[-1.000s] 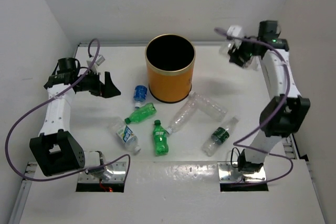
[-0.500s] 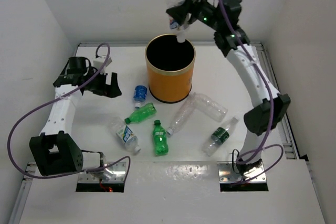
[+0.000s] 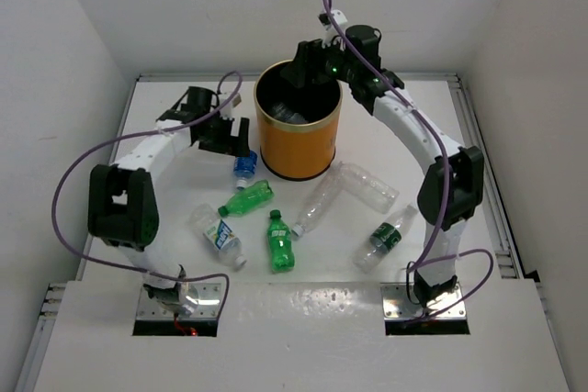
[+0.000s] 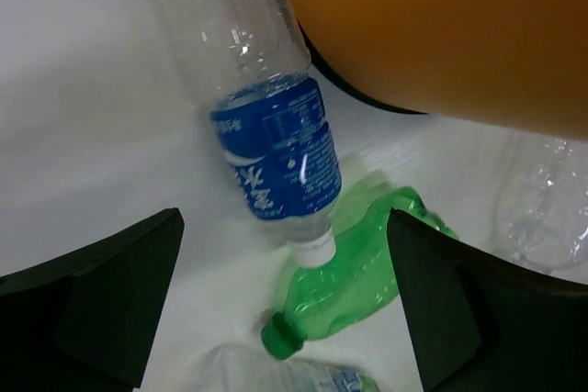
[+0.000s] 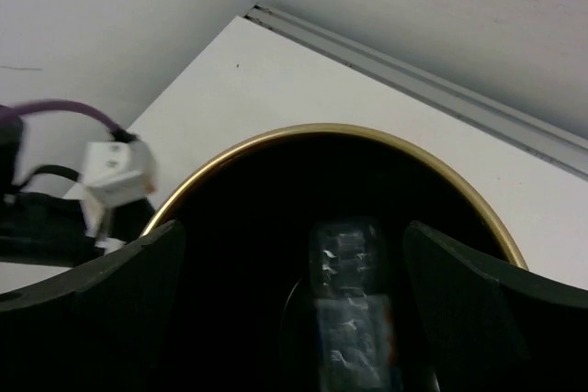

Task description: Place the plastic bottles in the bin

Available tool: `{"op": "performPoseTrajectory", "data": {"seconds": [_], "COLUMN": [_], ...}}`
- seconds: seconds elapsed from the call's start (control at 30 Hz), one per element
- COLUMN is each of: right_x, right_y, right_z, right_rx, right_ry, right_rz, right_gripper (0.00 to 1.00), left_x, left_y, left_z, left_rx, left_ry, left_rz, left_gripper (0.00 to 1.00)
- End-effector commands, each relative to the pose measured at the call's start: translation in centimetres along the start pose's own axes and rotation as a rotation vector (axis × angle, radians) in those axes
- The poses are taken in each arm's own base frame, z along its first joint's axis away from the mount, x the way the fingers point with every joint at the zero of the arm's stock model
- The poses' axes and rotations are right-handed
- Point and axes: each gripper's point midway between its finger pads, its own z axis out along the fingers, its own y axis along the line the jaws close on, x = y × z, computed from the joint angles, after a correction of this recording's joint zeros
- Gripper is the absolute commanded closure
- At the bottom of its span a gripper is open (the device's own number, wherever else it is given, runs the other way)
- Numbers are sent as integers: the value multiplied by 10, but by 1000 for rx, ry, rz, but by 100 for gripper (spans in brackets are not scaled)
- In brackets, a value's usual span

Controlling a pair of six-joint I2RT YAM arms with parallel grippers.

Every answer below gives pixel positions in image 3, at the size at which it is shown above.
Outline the small blue label bottle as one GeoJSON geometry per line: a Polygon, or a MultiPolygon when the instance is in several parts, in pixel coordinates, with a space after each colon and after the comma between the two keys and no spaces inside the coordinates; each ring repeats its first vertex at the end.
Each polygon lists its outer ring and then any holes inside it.
{"type": "Polygon", "coordinates": [[[233,177],[235,188],[238,191],[245,189],[253,180],[257,166],[257,154],[250,150],[245,157],[236,157],[233,165],[233,177]]]}

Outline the clear bottle dark green label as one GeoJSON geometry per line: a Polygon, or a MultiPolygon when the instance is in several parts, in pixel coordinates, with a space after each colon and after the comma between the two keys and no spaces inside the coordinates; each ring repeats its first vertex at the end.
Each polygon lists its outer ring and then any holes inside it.
{"type": "Polygon", "coordinates": [[[362,272],[370,273],[408,234],[418,214],[413,204],[391,213],[356,250],[353,264],[362,272]]]}

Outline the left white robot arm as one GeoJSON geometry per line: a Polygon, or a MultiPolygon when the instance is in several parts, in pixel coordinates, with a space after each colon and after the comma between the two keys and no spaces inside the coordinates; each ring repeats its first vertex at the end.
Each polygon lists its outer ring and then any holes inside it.
{"type": "Polygon", "coordinates": [[[154,133],[110,165],[90,174],[88,230],[145,270],[143,287],[161,307],[186,314],[190,294],[184,267],[166,249],[158,230],[154,185],[183,151],[244,157],[249,154],[248,118],[233,118],[232,104],[210,89],[190,86],[157,118],[154,133]]]}

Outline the large clear crushed bottle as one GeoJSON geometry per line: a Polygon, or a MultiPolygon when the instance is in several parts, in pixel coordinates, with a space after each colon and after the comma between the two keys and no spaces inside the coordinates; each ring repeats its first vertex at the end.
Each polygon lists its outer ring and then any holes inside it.
{"type": "Polygon", "coordinates": [[[355,163],[339,162],[336,170],[347,193],[378,213],[387,214],[391,210],[400,193],[393,186],[355,163]]]}

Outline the green bottle sideways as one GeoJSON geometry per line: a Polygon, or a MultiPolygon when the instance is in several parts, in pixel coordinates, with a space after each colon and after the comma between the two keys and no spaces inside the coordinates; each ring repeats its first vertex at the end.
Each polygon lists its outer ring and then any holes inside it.
{"type": "Polygon", "coordinates": [[[235,193],[224,205],[218,208],[222,218],[240,217],[260,208],[274,197],[267,180],[260,180],[235,193]]]}

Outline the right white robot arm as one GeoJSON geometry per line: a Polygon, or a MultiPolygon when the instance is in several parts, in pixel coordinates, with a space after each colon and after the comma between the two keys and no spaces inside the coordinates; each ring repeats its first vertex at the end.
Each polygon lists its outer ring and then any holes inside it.
{"type": "Polygon", "coordinates": [[[422,254],[411,267],[413,292],[421,306],[452,290],[458,277],[454,259],[467,221],[481,204],[484,158],[443,134],[403,93],[404,84],[381,65],[379,32],[354,25],[327,39],[299,43],[281,77],[292,86],[337,80],[409,150],[424,174],[417,206],[425,220],[422,254]]]}

